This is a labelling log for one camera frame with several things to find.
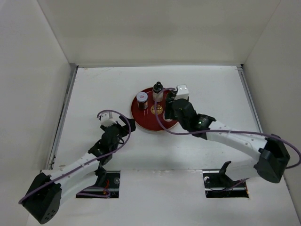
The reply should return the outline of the black cap pepper bottle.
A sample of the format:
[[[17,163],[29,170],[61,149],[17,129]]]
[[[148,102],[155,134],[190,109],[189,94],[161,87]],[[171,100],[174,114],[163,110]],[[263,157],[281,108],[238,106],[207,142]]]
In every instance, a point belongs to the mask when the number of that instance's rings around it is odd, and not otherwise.
[[[163,99],[163,85],[161,84],[160,81],[157,81],[156,84],[154,84],[153,89],[152,89],[152,97],[153,100],[156,102],[160,102]]]

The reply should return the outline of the dark sauce jar white lid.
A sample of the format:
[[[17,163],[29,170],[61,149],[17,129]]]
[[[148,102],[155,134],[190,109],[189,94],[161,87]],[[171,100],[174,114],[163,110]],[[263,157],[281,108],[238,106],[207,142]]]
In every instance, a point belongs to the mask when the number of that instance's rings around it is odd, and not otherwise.
[[[145,92],[139,92],[136,95],[138,108],[140,110],[146,110],[148,108],[148,94]]]

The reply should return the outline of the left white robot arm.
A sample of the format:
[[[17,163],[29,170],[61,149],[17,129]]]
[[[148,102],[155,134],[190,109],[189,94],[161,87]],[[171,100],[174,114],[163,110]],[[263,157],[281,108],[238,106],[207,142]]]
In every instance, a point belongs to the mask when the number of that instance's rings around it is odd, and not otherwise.
[[[41,225],[49,222],[60,206],[69,198],[89,188],[105,184],[103,168],[135,131],[135,120],[120,115],[125,123],[120,125],[109,112],[98,115],[103,130],[98,140],[82,157],[51,174],[39,173],[32,181],[26,195],[19,201]]]

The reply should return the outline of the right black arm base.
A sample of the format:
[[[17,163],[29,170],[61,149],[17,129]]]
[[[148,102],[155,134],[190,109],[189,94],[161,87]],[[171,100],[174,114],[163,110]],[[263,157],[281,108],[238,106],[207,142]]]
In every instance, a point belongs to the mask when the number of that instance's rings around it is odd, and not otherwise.
[[[249,198],[247,179],[234,181],[225,174],[230,163],[225,162],[220,169],[202,171],[206,198]]]

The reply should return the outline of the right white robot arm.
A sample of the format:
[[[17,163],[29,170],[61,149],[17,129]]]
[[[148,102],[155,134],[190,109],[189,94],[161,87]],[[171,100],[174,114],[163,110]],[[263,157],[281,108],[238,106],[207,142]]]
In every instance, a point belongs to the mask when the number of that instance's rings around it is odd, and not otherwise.
[[[214,117],[198,114],[188,95],[177,95],[174,91],[168,92],[165,107],[166,118],[177,120],[189,135],[221,143],[250,157],[246,161],[225,162],[218,174],[221,185],[230,186],[236,180],[252,177],[280,182],[290,160],[280,137],[232,129]]]

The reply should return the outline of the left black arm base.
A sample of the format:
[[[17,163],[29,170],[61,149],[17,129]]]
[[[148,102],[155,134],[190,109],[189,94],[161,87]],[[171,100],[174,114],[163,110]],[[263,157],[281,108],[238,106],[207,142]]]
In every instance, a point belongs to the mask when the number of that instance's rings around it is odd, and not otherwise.
[[[76,195],[77,199],[114,199],[119,198],[121,172],[98,169],[95,173],[98,178],[94,185],[89,186]]]

